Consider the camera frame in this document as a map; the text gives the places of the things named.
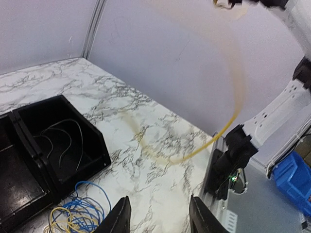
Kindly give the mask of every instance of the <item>black plastic box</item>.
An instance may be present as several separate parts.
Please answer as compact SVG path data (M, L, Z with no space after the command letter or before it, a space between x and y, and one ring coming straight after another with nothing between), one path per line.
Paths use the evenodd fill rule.
M58 122L62 123L49 128ZM0 116L0 233L1 229L10 232L52 203L58 204L78 181L109 165L102 133L62 95ZM9 193L9 186L18 188L21 196ZM25 197L29 202L18 205ZM11 214L7 205L13 206Z

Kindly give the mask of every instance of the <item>marble tabletop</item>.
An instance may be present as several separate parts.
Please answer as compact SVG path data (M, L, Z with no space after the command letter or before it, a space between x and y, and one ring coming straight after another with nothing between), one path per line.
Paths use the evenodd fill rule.
M154 156L182 158L210 136L82 58L0 75L0 114L60 94L103 133L112 165L91 181L104 188L113 206L129 196L131 232L190 232L189 200L199 194L211 147L173 166ZM108 211L98 188L82 185L79 192ZM17 232L41 233L47 214Z

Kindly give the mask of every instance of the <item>blue plastic crate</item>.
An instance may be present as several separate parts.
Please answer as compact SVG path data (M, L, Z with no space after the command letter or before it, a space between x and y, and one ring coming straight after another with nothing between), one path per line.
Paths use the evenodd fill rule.
M311 216L311 169L293 151L273 170L276 186L305 215Z

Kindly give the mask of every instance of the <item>pile of cable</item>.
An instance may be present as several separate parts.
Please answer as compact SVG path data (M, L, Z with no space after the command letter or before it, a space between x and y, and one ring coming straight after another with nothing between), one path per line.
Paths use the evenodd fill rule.
M90 184L99 188L105 195L109 212L111 203L106 192L97 184L80 181L75 185L75 195L70 195L70 201L55 207L48 217L49 225L43 233L92 233L105 218L103 207L94 199L80 197L77 187L80 184Z

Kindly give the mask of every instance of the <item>black bin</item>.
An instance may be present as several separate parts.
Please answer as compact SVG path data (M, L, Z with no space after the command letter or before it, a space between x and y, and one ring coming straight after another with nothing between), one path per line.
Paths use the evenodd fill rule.
M43 164L34 157L13 114L0 116L0 233L13 231L57 201L42 176Z
M111 164L102 133L64 96L18 108L13 114L60 198L68 196L78 181Z

